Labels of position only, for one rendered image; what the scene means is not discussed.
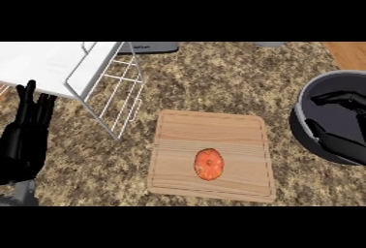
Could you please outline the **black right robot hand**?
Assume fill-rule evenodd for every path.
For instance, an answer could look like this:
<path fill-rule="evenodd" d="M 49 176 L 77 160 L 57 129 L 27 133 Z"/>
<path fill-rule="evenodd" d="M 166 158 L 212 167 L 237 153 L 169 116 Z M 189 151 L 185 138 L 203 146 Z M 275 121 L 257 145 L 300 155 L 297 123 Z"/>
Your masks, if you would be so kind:
<path fill-rule="evenodd" d="M 318 106 L 339 104 L 356 112 L 356 120 L 366 140 L 366 96 L 355 91 L 336 91 L 312 97 Z M 334 155 L 366 166 L 366 145 L 330 133 L 322 125 L 310 118 L 305 120 L 312 135 L 321 147 Z"/>

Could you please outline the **dark grey pot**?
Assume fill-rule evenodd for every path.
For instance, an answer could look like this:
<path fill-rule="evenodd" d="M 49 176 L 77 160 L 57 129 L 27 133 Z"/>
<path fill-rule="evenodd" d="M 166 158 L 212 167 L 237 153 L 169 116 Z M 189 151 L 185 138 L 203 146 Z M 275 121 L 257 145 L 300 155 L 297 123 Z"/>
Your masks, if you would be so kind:
<path fill-rule="evenodd" d="M 291 130 L 297 141 L 316 156 L 344 165 L 362 166 L 321 147 L 305 123 L 308 118 L 313 119 L 330 133 L 366 145 L 356 120 L 356 112 L 339 104 L 318 106 L 312 101 L 313 96 L 341 90 L 355 91 L 366 96 L 366 71 L 337 70 L 319 75 L 309 81 L 299 92 L 297 103 L 291 111 Z"/>

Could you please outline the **pale wooden cutting board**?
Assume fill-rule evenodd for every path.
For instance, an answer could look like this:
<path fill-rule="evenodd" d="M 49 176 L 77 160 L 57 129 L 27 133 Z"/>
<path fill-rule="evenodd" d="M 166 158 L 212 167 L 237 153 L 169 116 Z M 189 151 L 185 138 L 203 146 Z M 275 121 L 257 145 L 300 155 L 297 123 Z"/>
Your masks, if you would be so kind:
<path fill-rule="evenodd" d="M 223 159 L 223 173 L 200 178 L 195 159 L 206 149 Z M 247 202 L 274 202 L 277 186 L 269 139 L 256 115 L 164 110 L 160 113 L 148 175 L 154 193 Z"/>

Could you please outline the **white flat appliance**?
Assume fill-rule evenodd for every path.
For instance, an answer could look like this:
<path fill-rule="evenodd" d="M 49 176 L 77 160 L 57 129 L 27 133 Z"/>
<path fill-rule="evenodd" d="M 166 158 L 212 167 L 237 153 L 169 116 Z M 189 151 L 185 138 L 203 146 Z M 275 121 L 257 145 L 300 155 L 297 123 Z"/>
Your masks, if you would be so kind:
<path fill-rule="evenodd" d="M 116 55 L 122 42 L 0 42 L 0 84 L 27 85 L 74 98 L 70 84 L 85 98 Z"/>

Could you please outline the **dark grey appliance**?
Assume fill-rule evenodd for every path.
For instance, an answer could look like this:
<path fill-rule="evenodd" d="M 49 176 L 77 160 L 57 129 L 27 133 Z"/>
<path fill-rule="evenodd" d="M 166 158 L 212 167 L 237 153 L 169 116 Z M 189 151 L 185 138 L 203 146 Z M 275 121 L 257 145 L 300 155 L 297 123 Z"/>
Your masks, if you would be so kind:
<path fill-rule="evenodd" d="M 126 43 L 119 51 L 120 54 L 157 54 L 179 50 L 178 42 L 132 42 Z"/>

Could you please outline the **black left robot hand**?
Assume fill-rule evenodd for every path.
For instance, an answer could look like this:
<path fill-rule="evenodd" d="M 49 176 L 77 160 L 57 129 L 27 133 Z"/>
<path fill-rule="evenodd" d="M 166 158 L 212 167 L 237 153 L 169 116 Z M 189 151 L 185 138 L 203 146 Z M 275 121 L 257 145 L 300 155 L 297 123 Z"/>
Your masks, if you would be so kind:
<path fill-rule="evenodd" d="M 55 95 L 42 93 L 33 100 L 36 80 L 17 86 L 20 107 L 15 121 L 0 137 L 0 185 L 35 179 L 45 166 L 49 126 L 54 116 Z"/>

